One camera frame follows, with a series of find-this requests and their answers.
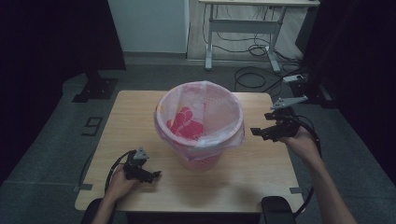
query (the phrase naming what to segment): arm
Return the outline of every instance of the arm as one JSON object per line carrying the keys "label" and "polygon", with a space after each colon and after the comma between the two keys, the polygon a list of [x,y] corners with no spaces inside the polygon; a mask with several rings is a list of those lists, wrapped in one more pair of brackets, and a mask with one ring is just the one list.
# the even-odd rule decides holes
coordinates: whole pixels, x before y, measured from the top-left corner
{"label": "arm", "polygon": [[323,223],[357,223],[337,190],[311,134],[300,128],[296,136],[279,139],[306,164],[318,198]]}
{"label": "arm", "polygon": [[137,183],[137,180],[127,180],[125,178],[122,165],[119,165],[114,172],[114,175],[111,177],[110,186],[99,205],[92,223],[107,223],[111,217],[111,213],[113,212],[113,208],[116,205],[117,200],[125,196],[132,189],[135,183]]}

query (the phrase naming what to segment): power strip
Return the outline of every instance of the power strip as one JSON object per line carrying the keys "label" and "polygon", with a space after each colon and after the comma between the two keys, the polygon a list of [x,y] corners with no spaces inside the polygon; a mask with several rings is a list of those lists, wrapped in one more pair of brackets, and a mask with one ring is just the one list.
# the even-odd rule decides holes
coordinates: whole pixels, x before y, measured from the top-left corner
{"label": "power strip", "polygon": [[303,76],[295,75],[295,76],[283,77],[283,82],[288,83],[288,82],[299,81],[299,80],[303,80],[303,79],[304,79]]}

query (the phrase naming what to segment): tabletop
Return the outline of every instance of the tabletop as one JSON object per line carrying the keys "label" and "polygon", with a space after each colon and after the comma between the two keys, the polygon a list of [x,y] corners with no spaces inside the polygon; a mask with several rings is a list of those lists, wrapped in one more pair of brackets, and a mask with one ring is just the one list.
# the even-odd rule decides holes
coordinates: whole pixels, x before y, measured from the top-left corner
{"label": "tabletop", "polygon": [[278,7],[318,7],[319,0],[199,0],[200,3],[214,5],[264,5]]}
{"label": "tabletop", "polygon": [[301,206],[302,195],[290,193],[298,182],[286,146],[263,141],[249,129],[274,125],[264,118],[272,105],[268,94],[235,93],[244,111],[246,139],[240,147],[225,150],[219,163],[207,171],[186,169],[156,133],[154,111],[165,94],[120,91],[84,179],[92,189],[80,190],[75,204],[78,210],[104,196],[112,164],[125,152],[140,147],[150,156],[143,168],[162,171],[162,175],[152,184],[139,183],[118,203],[118,210],[259,213],[262,197],[272,195],[286,198],[293,212]]}

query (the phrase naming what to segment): person's right hand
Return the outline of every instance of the person's right hand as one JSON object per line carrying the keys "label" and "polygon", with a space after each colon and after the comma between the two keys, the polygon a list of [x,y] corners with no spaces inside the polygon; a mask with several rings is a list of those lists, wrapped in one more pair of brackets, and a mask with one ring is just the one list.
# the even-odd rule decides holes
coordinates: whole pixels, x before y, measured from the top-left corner
{"label": "person's right hand", "polygon": [[138,182],[137,179],[126,179],[123,165],[119,165],[111,177],[110,186],[107,189],[105,197],[115,202],[128,194]]}
{"label": "person's right hand", "polygon": [[290,147],[305,163],[320,160],[318,148],[312,135],[303,127],[300,127],[294,137],[283,137],[278,140]]}

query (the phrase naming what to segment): plastic bag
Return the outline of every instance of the plastic bag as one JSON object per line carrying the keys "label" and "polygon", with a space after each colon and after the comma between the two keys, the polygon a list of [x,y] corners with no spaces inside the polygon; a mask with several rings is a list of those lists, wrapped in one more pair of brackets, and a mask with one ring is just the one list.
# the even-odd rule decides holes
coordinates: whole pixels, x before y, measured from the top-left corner
{"label": "plastic bag", "polygon": [[173,88],[158,103],[154,117],[158,135],[188,161],[219,155],[245,139],[238,99],[208,81]]}

